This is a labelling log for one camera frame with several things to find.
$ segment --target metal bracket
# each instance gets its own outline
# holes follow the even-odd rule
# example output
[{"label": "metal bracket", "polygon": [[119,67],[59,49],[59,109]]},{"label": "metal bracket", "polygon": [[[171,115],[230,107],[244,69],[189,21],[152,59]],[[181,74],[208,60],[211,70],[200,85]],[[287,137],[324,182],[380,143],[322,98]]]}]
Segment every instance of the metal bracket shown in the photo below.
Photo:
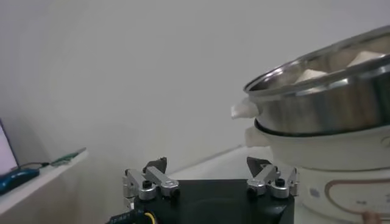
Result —
[{"label": "metal bracket", "polygon": [[146,168],[145,178],[159,185],[164,197],[176,198],[180,195],[179,182],[168,178],[154,166]]},{"label": "metal bracket", "polygon": [[156,197],[156,185],[145,179],[141,172],[129,169],[126,170],[126,177],[128,183],[136,189],[134,194],[137,194],[141,200],[151,200]]},{"label": "metal bracket", "polygon": [[271,183],[271,195],[275,198],[288,198],[298,195],[297,169],[289,167]]},{"label": "metal bracket", "polygon": [[265,165],[257,176],[247,180],[248,193],[256,196],[265,194],[268,182],[274,181],[279,175],[276,166]]}]

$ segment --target yellow wire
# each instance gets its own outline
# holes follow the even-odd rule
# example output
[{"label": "yellow wire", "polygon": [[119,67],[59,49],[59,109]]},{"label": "yellow wire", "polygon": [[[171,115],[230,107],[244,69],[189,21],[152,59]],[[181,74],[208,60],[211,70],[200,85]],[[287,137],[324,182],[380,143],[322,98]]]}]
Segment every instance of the yellow wire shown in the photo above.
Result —
[{"label": "yellow wire", "polygon": [[156,220],[154,219],[154,216],[153,216],[151,213],[145,212],[144,215],[146,215],[146,216],[148,216],[149,218],[151,218],[152,224],[156,224]]}]

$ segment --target white table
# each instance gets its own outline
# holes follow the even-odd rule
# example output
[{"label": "white table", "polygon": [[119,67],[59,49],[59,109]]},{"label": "white table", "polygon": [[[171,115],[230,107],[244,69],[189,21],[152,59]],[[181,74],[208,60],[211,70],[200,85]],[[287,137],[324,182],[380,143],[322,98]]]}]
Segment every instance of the white table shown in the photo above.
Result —
[{"label": "white table", "polygon": [[59,177],[62,173],[84,160],[87,156],[88,152],[84,151],[73,158],[68,164],[58,167],[44,167],[40,170],[39,176],[0,196],[0,215],[14,206],[17,206],[18,203],[30,197],[34,192]]},{"label": "white table", "polygon": [[[191,179],[247,179],[251,177],[246,164],[247,156],[253,156],[261,159],[273,161],[272,152],[269,147],[258,147],[248,149],[242,147],[226,154],[217,156],[213,159],[170,174],[169,176],[176,180]],[[295,221],[296,224],[340,224],[340,222],[328,219],[319,214],[315,214],[304,207],[299,198],[296,199]]]}]

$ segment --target white wall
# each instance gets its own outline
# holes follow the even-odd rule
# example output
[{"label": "white wall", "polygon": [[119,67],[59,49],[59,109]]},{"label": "white wall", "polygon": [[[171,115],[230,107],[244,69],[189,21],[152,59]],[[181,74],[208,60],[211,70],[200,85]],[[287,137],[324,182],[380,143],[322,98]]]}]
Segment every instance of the white wall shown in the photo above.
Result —
[{"label": "white wall", "polygon": [[3,0],[0,115],[21,161],[87,146],[80,211],[122,207],[122,171],[242,143],[229,107],[261,72],[389,22],[387,0]]}]

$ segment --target white appliance base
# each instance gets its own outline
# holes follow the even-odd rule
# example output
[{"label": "white appliance base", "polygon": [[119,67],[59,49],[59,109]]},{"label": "white appliance base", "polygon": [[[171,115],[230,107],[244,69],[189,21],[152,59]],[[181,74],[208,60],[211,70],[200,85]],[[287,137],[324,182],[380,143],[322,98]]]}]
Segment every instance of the white appliance base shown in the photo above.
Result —
[{"label": "white appliance base", "polygon": [[336,219],[361,223],[374,211],[390,220],[390,169],[324,172],[299,169],[299,198],[309,209]]}]

